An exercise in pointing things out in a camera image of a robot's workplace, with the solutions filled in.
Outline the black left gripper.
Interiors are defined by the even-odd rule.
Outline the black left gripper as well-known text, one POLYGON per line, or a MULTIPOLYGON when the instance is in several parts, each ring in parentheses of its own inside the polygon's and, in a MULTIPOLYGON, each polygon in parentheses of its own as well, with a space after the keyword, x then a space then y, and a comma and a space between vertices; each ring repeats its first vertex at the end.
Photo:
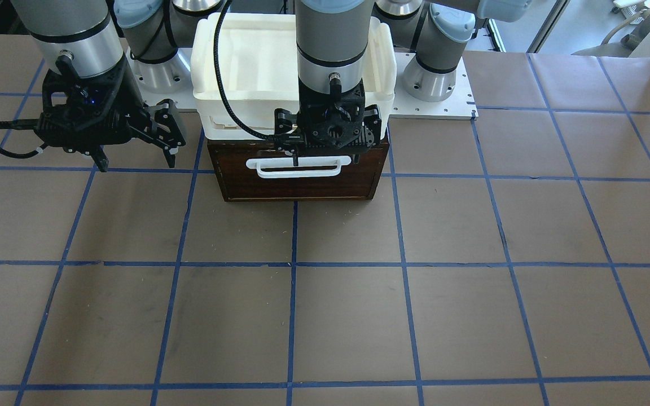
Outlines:
POLYGON ((289 152, 299 167, 300 155, 353 155, 353 164, 382 160, 382 118, 376 104, 366 105, 364 84, 349 91, 340 80, 320 93, 300 82, 300 109, 274 111, 274 145, 289 152))

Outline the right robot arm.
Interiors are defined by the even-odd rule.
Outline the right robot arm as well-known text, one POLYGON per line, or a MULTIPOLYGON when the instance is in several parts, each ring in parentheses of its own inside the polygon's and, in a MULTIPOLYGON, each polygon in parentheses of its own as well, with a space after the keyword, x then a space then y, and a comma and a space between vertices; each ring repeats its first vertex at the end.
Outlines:
POLYGON ((21 23, 38 44, 49 71, 43 112, 11 123, 31 129, 42 148, 62 148, 108 170, 103 147, 137 138, 162 149, 175 167, 186 131, 171 99, 144 102, 104 1, 13 1, 21 23))

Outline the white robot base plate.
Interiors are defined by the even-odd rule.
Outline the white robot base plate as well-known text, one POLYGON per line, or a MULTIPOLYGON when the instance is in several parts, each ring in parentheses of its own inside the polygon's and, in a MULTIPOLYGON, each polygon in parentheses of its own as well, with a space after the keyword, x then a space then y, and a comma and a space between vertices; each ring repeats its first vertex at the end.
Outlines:
MULTIPOLYGON (((173 61, 160 66, 129 60, 143 100, 153 104, 172 99, 184 111, 197 111, 191 79, 193 49, 178 50, 173 61)), ((392 113, 400 118, 470 119, 477 107, 464 66, 447 74, 423 71, 415 53, 395 53, 396 88, 392 113)))

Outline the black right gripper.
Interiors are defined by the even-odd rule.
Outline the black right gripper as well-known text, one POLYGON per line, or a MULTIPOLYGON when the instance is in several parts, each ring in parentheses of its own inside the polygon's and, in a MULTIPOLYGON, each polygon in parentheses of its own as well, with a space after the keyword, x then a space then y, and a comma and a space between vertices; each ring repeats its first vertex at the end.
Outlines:
POLYGON ((91 154, 102 173, 109 160, 103 146, 141 139, 162 149, 168 167, 176 165, 186 129, 171 99, 147 105, 125 57, 108 71, 85 78, 74 59, 61 54, 56 70, 43 81, 43 112, 34 133, 47 145, 91 154))

